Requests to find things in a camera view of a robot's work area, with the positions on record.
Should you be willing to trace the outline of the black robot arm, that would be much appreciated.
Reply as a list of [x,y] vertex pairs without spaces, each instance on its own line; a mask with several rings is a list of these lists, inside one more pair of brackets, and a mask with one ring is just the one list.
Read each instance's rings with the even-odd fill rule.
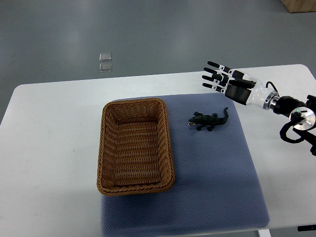
[[290,96],[276,96],[270,102],[270,109],[289,118],[279,132],[280,138],[291,144],[307,141],[312,146],[311,154],[315,156],[316,136],[310,131],[316,127],[316,97],[308,95],[304,103]]

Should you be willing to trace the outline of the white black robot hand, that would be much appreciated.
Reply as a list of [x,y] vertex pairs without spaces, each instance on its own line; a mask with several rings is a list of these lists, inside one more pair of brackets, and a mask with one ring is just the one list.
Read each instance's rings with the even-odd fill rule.
[[272,109],[280,99],[274,88],[264,86],[260,80],[238,69],[208,61],[207,75],[202,78],[204,87],[224,94],[227,98],[242,104],[256,105],[261,109]]

